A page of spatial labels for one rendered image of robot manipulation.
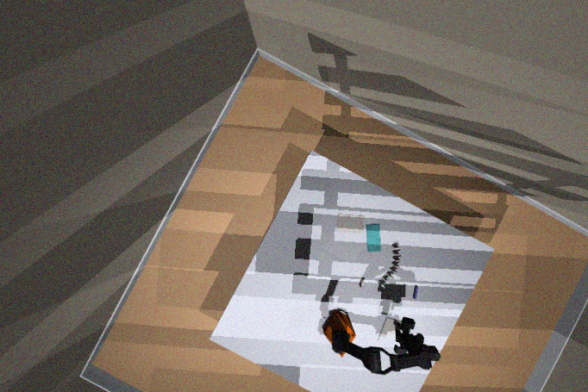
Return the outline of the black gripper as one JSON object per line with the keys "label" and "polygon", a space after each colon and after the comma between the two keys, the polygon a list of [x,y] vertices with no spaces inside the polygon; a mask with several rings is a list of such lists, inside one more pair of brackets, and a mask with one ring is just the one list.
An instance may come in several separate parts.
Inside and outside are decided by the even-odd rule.
{"label": "black gripper", "polygon": [[397,326],[399,330],[402,330],[402,333],[400,331],[398,331],[395,327],[396,330],[396,342],[400,343],[400,346],[395,345],[394,346],[394,352],[396,354],[402,354],[402,353],[406,353],[406,346],[407,344],[413,342],[416,343],[416,341],[414,341],[411,338],[411,334],[410,334],[410,329],[414,329],[416,326],[416,322],[408,317],[403,317],[402,318],[402,324],[397,322]]}

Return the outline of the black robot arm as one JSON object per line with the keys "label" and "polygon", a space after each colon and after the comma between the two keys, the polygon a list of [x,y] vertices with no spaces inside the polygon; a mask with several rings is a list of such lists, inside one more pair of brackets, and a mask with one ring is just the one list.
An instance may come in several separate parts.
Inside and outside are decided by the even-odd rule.
{"label": "black robot arm", "polygon": [[[350,335],[340,328],[331,330],[332,333],[332,350],[336,353],[346,352],[353,357],[362,361],[365,368],[372,374],[386,375],[393,371],[400,371],[410,367],[419,366],[424,370],[432,368],[431,361],[439,361],[441,354],[437,351],[434,345],[426,345],[424,337],[421,333],[413,335],[411,338],[417,342],[409,343],[406,346],[408,353],[390,354],[382,347],[369,346],[361,347],[349,342]],[[391,367],[387,370],[382,370],[380,352],[383,352],[390,357]]]}

